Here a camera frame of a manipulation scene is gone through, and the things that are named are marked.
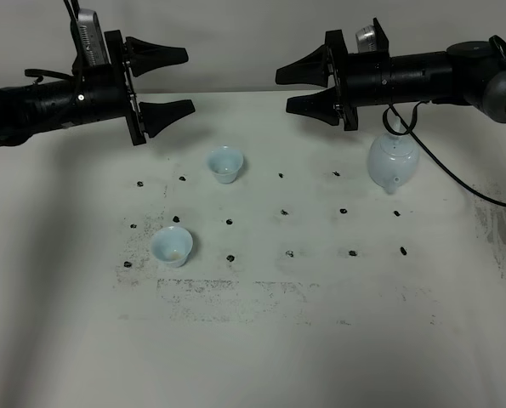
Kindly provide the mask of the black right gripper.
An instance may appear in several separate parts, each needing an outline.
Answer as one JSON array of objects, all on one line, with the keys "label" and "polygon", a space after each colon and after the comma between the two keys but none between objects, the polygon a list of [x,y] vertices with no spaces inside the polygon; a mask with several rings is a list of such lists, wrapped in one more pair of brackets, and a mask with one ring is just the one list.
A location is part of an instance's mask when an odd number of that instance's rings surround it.
[{"label": "black right gripper", "polygon": [[381,87],[389,75],[389,52],[351,54],[341,30],[328,31],[325,45],[302,59],[276,70],[277,85],[328,87],[331,73],[335,87],[319,93],[289,98],[286,113],[307,116],[330,126],[340,118],[344,130],[358,129],[357,108],[382,102]]}]

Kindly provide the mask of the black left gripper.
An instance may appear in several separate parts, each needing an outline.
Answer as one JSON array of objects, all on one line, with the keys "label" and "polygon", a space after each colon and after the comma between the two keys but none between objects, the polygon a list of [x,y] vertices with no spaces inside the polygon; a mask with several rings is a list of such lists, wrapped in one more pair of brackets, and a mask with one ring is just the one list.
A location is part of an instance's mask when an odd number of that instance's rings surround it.
[{"label": "black left gripper", "polygon": [[104,33],[110,62],[83,69],[83,80],[76,99],[73,117],[78,125],[102,122],[123,117],[133,145],[146,143],[145,131],[153,139],[163,129],[195,112],[190,99],[163,104],[136,101],[131,85],[128,61],[134,77],[166,66],[181,65],[189,61],[185,48],[168,47],[126,37],[126,48],[119,30]]}]

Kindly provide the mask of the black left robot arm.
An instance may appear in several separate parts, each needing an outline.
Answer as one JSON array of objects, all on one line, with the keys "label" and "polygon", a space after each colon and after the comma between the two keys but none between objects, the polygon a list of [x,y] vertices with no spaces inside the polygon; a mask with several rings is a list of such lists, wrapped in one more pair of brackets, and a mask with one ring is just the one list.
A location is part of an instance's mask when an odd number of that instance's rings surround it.
[{"label": "black left robot arm", "polygon": [[195,112],[189,99],[168,103],[137,100],[132,80],[188,61],[184,48],[166,47],[105,33],[109,61],[91,66],[77,57],[70,75],[27,70],[34,83],[0,88],[0,147],[24,144],[38,133],[124,118],[133,145],[143,145],[164,128]]}]

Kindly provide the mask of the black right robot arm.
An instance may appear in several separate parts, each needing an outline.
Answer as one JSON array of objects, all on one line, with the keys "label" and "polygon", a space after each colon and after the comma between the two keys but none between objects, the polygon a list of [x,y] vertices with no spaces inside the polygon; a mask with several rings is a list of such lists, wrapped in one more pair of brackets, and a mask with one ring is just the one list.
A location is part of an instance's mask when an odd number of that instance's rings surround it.
[{"label": "black right robot arm", "polygon": [[501,37],[392,57],[389,39],[374,20],[355,39],[358,51],[352,54],[340,30],[327,31],[318,49],[277,70],[278,85],[322,88],[288,99],[288,113],[355,131],[362,106],[423,102],[473,106],[506,123],[506,42]]}]

